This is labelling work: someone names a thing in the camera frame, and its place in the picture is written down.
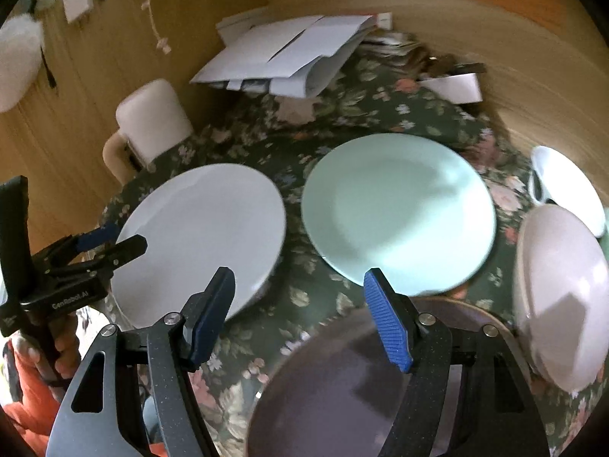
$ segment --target white plate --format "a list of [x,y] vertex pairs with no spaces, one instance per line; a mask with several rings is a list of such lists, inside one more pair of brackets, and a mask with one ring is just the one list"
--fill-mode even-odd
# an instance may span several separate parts
[[118,241],[146,237],[145,254],[115,271],[112,292],[137,328],[149,326],[205,290],[219,266],[237,288],[227,319],[266,282],[285,237],[275,184],[242,165],[208,165],[175,177],[133,212]]
[[374,134],[338,146],[313,169],[303,223],[330,266],[361,285],[378,267],[400,294],[450,290],[484,263],[493,202],[476,171],[423,137]]
[[609,268],[585,224],[557,205],[530,211],[513,286],[519,340],[535,370],[569,393],[594,382],[609,350]]

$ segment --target white chair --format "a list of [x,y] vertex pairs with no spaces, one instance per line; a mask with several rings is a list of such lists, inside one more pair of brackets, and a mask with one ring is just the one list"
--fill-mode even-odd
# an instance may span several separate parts
[[116,109],[119,125],[104,145],[104,163],[121,184],[193,133],[174,88],[157,79],[125,98]]

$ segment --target floral tablecloth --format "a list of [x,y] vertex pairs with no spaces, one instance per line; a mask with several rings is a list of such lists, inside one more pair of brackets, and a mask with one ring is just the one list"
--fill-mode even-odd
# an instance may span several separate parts
[[[191,375],[222,455],[243,455],[257,396],[282,360],[326,323],[364,304],[361,287],[317,254],[300,217],[307,175],[322,156],[350,139],[388,131],[424,136],[450,146],[474,166],[496,206],[497,236],[480,271],[448,295],[490,311],[513,327],[516,243],[523,216],[531,208],[525,191],[529,161],[495,136],[484,120],[419,89],[376,60],[354,56],[317,98],[244,97],[223,125],[209,126],[164,153],[112,199],[101,223],[122,226],[165,181],[198,166],[226,162],[263,172],[281,191],[287,235],[267,294],[226,323],[209,361]],[[101,309],[110,320],[128,326],[112,296]],[[553,455],[581,429],[606,384],[603,370],[596,383],[579,393],[565,393],[533,377],[532,391]]]

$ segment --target white cable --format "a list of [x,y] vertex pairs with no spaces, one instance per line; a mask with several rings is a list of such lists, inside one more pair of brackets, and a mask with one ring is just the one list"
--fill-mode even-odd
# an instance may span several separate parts
[[150,4],[150,0],[146,0],[142,3],[142,10],[148,10],[148,18],[150,19],[150,26],[152,27],[152,33],[156,38],[156,49],[162,50],[163,53],[169,54],[171,53],[171,46],[169,46],[167,42],[167,38],[162,38],[156,29],[156,24],[154,21],[154,15],[152,14],[152,6]]

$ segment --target power adapter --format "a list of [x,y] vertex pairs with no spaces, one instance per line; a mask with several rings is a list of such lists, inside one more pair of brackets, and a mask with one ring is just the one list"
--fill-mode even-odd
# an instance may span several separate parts
[[69,24],[92,9],[93,0],[63,0],[63,10]]

